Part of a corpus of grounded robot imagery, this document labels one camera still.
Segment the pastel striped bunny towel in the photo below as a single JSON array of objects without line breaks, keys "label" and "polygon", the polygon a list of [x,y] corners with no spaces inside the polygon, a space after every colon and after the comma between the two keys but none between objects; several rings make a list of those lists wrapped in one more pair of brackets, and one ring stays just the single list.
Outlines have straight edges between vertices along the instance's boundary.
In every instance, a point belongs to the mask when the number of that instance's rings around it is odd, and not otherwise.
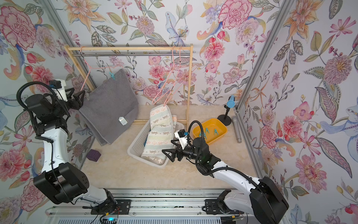
[{"label": "pastel striped bunny towel", "polygon": [[171,149],[177,116],[172,115],[167,105],[159,105],[150,111],[150,131],[148,132],[141,158],[162,166],[166,161],[163,149]]}]

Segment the grey terry towel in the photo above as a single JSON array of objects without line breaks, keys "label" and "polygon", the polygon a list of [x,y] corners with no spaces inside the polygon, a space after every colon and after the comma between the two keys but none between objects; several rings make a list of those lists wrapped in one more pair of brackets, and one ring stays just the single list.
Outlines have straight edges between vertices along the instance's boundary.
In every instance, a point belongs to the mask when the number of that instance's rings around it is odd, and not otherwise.
[{"label": "grey terry towel", "polygon": [[119,70],[91,92],[79,112],[99,144],[111,145],[139,114],[139,102],[131,88],[128,70]]}]

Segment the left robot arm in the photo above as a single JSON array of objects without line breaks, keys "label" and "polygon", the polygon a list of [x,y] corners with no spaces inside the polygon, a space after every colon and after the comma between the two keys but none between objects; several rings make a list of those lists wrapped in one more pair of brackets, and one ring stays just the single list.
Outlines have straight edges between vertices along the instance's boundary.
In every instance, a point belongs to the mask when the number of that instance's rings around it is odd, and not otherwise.
[{"label": "left robot arm", "polygon": [[83,202],[92,214],[109,215],[118,210],[113,195],[90,185],[86,174],[69,162],[69,110],[79,110],[84,97],[85,91],[67,89],[63,80],[28,82],[16,94],[19,105],[29,113],[35,138],[44,144],[43,168],[34,178],[36,188],[54,204]]}]

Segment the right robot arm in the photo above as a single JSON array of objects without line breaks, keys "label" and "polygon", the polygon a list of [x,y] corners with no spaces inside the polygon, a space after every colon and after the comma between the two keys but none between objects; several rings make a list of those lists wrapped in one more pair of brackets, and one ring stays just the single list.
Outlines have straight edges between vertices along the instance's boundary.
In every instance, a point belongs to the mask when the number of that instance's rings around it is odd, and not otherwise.
[{"label": "right robot arm", "polygon": [[228,166],[210,152],[202,124],[197,120],[192,124],[198,124],[200,137],[192,140],[190,130],[181,129],[171,141],[175,147],[163,149],[162,153],[172,162],[183,158],[192,160],[203,176],[221,180],[234,188],[223,191],[217,198],[220,212],[239,211],[254,215],[261,224],[280,223],[289,204],[275,183],[268,177],[251,177]]}]

